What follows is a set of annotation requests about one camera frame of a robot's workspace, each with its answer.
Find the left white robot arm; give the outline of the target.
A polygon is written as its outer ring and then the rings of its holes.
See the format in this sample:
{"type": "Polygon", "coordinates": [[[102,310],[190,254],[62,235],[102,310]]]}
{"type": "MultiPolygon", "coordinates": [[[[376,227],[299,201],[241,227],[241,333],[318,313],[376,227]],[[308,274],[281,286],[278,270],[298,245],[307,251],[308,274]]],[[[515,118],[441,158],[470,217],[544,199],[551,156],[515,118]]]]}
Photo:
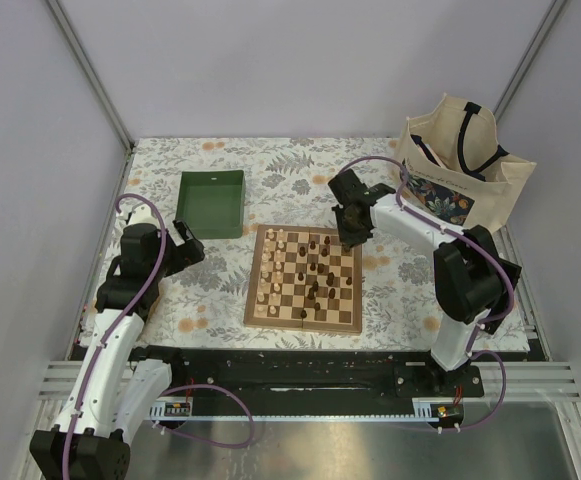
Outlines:
{"type": "Polygon", "coordinates": [[[136,340],[155,312],[164,278],[204,258],[190,232],[177,245],[156,208],[146,203],[127,215],[120,253],[96,294],[92,340],[71,392],[46,430],[34,432],[29,451],[46,479],[122,479],[134,436],[161,393],[186,386],[173,361],[140,361],[121,384],[136,340]]]}

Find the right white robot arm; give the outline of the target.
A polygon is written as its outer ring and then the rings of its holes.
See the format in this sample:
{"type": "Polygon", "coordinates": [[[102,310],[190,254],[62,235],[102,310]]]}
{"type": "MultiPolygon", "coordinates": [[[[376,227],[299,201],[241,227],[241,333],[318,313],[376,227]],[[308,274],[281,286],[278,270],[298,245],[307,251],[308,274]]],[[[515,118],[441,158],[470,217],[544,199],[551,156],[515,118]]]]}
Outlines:
{"type": "Polygon", "coordinates": [[[436,364],[426,369],[425,383],[436,395],[450,394],[460,385],[459,368],[470,359],[477,332],[511,310],[517,266],[499,256],[487,228],[464,230],[443,222],[404,200],[399,190],[367,186],[351,169],[328,186],[337,201],[333,212],[343,245],[362,245],[379,230],[430,260],[443,319],[430,350],[436,364]]]}

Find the wooden chess board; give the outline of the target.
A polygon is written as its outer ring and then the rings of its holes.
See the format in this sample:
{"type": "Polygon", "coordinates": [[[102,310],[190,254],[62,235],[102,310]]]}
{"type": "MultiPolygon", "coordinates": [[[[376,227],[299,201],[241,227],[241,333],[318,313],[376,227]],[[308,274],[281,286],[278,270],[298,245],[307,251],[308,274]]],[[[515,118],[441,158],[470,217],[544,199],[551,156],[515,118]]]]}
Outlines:
{"type": "Polygon", "coordinates": [[[244,313],[247,327],[358,335],[362,332],[362,248],[342,250],[332,228],[261,225],[244,313]],[[274,240],[267,238],[273,229],[274,240]],[[311,241],[316,249],[310,250],[311,241]],[[352,277],[353,285],[346,286],[352,277]],[[277,316],[269,315],[269,306],[277,316]],[[300,318],[305,309],[308,317],[300,318]]]}

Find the green rectangular tray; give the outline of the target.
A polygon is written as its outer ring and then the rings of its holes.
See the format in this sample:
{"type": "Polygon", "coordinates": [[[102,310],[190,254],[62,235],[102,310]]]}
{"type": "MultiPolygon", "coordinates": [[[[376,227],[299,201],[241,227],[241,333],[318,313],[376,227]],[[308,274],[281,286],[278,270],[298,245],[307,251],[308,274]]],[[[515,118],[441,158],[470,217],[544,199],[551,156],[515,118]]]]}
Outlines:
{"type": "Polygon", "coordinates": [[[199,240],[242,236],[245,200],[243,170],[181,173],[173,224],[182,236],[199,240]]]}

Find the beige floral tote bag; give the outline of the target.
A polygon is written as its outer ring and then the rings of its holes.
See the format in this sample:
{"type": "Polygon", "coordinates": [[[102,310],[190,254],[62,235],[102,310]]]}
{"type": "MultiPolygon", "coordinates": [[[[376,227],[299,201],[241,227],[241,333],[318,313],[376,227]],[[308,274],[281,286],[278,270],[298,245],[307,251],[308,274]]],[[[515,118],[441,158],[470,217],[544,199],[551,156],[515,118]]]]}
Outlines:
{"type": "Polygon", "coordinates": [[[442,221],[495,233],[504,227],[536,164],[499,143],[493,113],[445,94],[409,118],[395,160],[408,171],[406,198],[442,221]]]}

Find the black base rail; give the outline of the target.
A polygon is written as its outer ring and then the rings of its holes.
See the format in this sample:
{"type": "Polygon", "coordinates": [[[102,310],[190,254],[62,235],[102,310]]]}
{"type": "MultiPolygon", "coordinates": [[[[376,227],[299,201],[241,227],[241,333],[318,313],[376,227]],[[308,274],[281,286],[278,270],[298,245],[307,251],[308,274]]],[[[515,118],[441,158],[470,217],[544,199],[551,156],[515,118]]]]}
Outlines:
{"type": "Polygon", "coordinates": [[[259,417],[396,416],[414,400],[481,399],[477,366],[437,372],[422,352],[204,350],[136,347],[129,359],[171,363],[175,385],[214,383],[233,392],[259,417]]]}

